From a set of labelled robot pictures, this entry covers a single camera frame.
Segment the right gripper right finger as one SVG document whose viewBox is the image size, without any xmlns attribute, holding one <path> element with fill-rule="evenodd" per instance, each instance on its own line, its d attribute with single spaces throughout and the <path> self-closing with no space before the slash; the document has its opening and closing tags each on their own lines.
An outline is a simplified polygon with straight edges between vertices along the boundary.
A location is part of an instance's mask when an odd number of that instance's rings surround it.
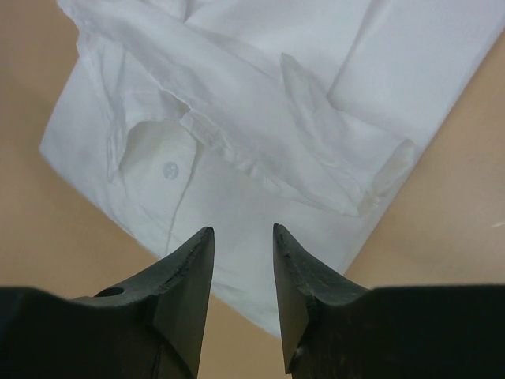
<svg viewBox="0 0 505 379">
<path fill-rule="evenodd" d="M 362 287 L 281 224 L 273 265 L 282 352 L 293 378 L 501 378 L 501 284 Z"/>
</svg>

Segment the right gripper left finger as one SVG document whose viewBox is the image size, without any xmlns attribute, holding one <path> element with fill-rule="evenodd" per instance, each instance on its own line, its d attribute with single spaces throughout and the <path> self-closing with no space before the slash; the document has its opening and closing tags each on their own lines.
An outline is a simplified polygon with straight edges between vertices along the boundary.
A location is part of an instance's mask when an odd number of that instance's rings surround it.
<svg viewBox="0 0 505 379">
<path fill-rule="evenodd" d="M 215 256 L 210 227 L 97 295 L 1 289 L 4 378 L 194 378 Z"/>
</svg>

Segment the white long sleeve shirt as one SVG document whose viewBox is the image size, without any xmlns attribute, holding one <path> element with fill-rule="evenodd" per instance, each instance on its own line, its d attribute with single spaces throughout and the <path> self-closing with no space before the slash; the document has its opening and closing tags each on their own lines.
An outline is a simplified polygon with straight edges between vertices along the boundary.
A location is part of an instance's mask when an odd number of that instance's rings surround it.
<svg viewBox="0 0 505 379">
<path fill-rule="evenodd" d="M 43 156 L 157 257 L 213 227 L 213 292 L 273 335 L 273 225 L 345 271 L 504 28 L 501 1 L 59 7 Z"/>
</svg>

